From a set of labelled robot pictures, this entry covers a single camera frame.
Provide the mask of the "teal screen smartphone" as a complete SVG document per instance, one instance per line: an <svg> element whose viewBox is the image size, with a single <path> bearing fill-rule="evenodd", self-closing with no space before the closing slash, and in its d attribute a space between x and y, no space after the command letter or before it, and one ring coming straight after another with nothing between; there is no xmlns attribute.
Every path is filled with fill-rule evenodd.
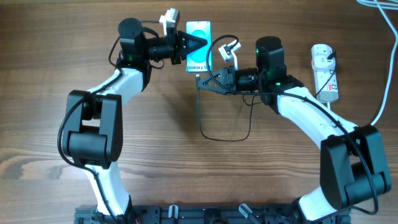
<svg viewBox="0 0 398 224"><path fill-rule="evenodd" d="M188 73L207 72L206 54L211 45L211 22L210 21L187 21L185 24L186 33L207 40L204 47L187 55L186 71Z"/></svg>

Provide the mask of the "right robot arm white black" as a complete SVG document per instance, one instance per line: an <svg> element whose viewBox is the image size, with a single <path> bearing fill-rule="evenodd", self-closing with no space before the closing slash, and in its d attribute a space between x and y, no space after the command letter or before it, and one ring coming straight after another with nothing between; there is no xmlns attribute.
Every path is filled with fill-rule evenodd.
<svg viewBox="0 0 398 224"><path fill-rule="evenodd" d="M357 126L317 101L303 83L287 73L278 37L256 41L256 66L236 65L197 79L199 90L222 95L259 96L277 114L296 124L320 150L320 185L287 205L264 208L264 223L340 223L361 202L391 190L380 132Z"/></svg>

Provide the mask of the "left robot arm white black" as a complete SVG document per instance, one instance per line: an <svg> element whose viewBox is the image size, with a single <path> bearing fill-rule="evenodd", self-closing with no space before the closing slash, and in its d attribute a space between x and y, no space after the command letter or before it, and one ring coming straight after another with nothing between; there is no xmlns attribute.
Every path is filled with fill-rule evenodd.
<svg viewBox="0 0 398 224"><path fill-rule="evenodd" d="M209 40L177 29L177 20L162 19L164 36L130 17L118 25L118 58L114 73L97 87L73 90L57 135L58 152L69 165L87 174L97 198L92 218L103 223L127 223L131 198L118 169L123 147L123 106L150 82L152 62L180 64Z"/></svg>

